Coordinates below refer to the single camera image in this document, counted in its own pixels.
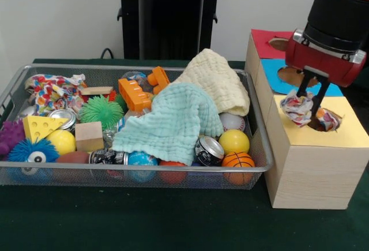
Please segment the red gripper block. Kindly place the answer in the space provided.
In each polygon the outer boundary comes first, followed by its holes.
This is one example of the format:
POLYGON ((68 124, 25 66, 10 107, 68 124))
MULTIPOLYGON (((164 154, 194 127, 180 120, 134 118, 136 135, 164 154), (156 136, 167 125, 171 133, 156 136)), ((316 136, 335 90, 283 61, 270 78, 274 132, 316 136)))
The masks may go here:
POLYGON ((310 80, 318 76, 320 90, 312 98, 313 110, 319 109, 330 83, 347 87, 353 83, 363 69, 367 53, 357 50, 353 54, 345 54, 324 49, 311 43, 303 35, 303 30, 296 29, 289 38, 285 52, 285 62, 288 66, 303 72, 303 79, 296 93, 297 97, 306 96, 310 80))

